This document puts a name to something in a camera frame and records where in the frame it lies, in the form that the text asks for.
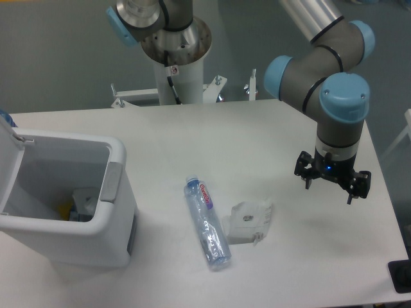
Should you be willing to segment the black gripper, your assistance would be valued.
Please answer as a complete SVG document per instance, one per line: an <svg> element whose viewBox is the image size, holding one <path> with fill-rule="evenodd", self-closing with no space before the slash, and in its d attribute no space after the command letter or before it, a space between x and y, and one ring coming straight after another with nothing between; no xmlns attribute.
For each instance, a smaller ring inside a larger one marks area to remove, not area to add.
<svg viewBox="0 0 411 308"><path fill-rule="evenodd" d="M302 151L296 161L294 175L301 177L305 183L305 189L309 189L312 180L322 178L342 186L348 193L347 204L353 199L366 199L371 188L370 171L354 171L356 155L346 160L331 160L331 155L322 156L315 150L313 157L306 151Z"/></svg>

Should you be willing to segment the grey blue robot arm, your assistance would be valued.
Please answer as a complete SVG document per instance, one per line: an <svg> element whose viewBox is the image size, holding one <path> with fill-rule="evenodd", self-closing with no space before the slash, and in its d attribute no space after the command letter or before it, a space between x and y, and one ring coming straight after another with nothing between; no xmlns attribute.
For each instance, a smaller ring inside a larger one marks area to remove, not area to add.
<svg viewBox="0 0 411 308"><path fill-rule="evenodd" d="M370 88L351 69L372 53L374 33L364 22L346 21L332 1L281 4L313 46L302 59L275 58L263 78L268 93L317 123L315 152L302 152L294 173L306 186L323 178L341 186L349 199L366 198L371 173L355 171L354 162ZM203 83L211 32L194 16L191 1L117 1L106 15L118 38L126 46L140 45L152 61L161 104L217 100L221 78Z"/></svg>

